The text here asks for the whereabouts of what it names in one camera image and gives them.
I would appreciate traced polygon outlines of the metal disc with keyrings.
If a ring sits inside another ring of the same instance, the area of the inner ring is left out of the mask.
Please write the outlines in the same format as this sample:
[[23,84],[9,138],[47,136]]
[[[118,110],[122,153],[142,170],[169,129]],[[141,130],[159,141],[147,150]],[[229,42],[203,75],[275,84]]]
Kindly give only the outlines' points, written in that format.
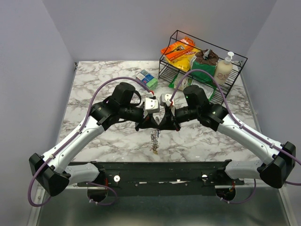
[[159,138],[159,135],[160,135],[160,131],[158,129],[154,129],[150,135],[150,138],[151,138],[151,151],[158,155],[158,148],[159,148],[159,145],[158,145],[158,138]]

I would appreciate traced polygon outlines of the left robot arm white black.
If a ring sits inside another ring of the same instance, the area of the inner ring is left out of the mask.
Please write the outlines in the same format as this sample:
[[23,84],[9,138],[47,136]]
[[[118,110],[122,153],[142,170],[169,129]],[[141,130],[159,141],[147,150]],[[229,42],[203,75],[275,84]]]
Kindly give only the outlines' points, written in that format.
[[136,123],[138,129],[156,128],[153,113],[160,110],[152,92],[143,101],[132,103],[138,94],[129,83],[118,84],[112,95],[93,104],[80,124],[59,144],[42,155],[29,158],[32,175],[51,197],[60,194],[68,185],[89,181],[94,186],[104,182],[104,174],[94,163],[70,166],[73,158],[94,138],[104,133],[120,119]]

